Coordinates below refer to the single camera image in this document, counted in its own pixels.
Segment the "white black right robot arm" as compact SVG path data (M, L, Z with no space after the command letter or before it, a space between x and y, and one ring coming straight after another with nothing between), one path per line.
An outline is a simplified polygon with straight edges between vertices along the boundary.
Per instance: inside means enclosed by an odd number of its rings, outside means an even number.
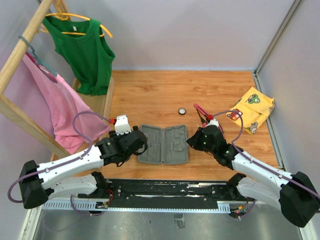
M237 172L226 188L230 199L243 196L261 201L279 210L299 228L304 228L320 210L320 196L305 173L290 173L254 158L233 142L228 143L217 126L198 128L186 142Z

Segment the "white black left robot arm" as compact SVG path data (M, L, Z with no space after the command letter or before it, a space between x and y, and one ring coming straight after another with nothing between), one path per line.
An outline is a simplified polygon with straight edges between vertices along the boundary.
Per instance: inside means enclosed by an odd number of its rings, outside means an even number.
M131 155L138 156L139 149L147 148L147 137L134 126L128 134L111 132L91 148L56 161L36 164L30 160L24 164L18 180L23 207L33 209L48 200L70 195L106 198L110 193L108 184L96 170L109 164L120 167Z

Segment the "grey plastic tool case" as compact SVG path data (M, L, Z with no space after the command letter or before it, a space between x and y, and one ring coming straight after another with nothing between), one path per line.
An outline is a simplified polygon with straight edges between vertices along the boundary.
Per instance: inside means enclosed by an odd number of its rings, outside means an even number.
M166 128L142 124L140 130L147 138L147 150L137 157L138 162L152 165L177 165L189 161L186 125Z

